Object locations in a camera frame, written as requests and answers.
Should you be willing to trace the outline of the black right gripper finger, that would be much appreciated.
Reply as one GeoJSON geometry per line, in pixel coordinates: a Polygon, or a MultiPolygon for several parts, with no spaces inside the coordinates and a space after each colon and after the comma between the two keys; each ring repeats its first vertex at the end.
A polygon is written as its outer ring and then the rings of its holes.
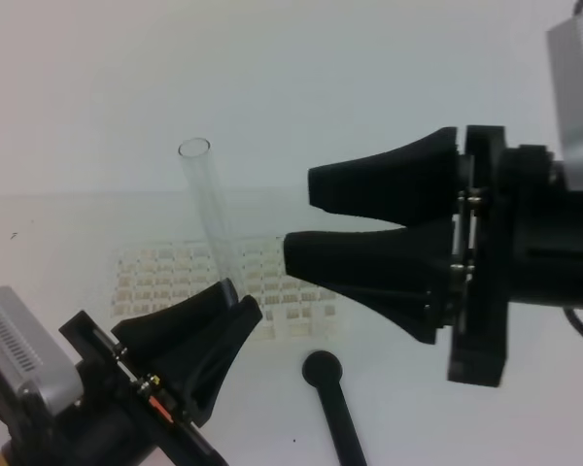
{"type": "Polygon", "coordinates": [[[405,227],[449,218],[459,188],[457,133],[443,127],[398,149],[314,167],[309,204],[405,227]]]}
{"type": "Polygon", "coordinates": [[[283,243],[286,273],[356,301],[433,345],[450,285],[451,227],[304,231],[283,243]]]}

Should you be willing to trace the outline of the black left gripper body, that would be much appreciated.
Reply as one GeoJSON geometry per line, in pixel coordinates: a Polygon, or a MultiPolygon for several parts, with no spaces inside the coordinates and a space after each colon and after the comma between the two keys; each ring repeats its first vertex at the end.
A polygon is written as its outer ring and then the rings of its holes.
{"type": "Polygon", "coordinates": [[[165,419],[137,392],[116,359],[114,343],[84,311],[59,332],[82,360],[84,394],[65,414],[67,465],[142,465],[159,449],[174,465],[222,465],[223,457],[194,429],[165,419]]]}

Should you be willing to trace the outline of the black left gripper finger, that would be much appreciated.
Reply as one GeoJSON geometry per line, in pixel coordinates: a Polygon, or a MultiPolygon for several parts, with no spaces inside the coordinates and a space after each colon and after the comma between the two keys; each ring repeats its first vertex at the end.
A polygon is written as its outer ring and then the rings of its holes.
{"type": "Polygon", "coordinates": [[[230,366],[262,319],[257,300],[246,296],[231,307],[192,315],[179,337],[153,359],[153,372],[196,426],[211,417],[230,366]]]}
{"type": "Polygon", "coordinates": [[[214,339],[205,335],[206,328],[236,303],[237,291],[231,280],[224,279],[176,305],[120,321],[112,334],[126,350],[123,363],[138,377],[161,377],[163,362],[177,369],[182,358],[171,352],[199,339],[213,343],[214,339]]]}

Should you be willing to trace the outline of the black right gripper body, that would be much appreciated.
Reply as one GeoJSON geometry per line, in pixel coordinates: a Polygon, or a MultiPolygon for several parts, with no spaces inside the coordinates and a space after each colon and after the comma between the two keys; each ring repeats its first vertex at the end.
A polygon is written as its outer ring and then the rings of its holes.
{"type": "Polygon", "coordinates": [[[507,145],[502,126],[470,125],[464,210],[475,219],[447,377],[497,387],[512,303],[556,307],[583,335],[583,191],[544,146],[507,145]]]}

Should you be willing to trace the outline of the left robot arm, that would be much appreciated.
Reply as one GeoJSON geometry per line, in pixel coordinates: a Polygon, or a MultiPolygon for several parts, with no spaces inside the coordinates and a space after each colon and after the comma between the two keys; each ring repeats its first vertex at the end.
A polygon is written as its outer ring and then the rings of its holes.
{"type": "Polygon", "coordinates": [[[261,321],[230,280],[105,332],[86,312],[60,331],[73,361],[16,292],[0,286],[0,465],[221,465],[200,428],[261,321]]]}

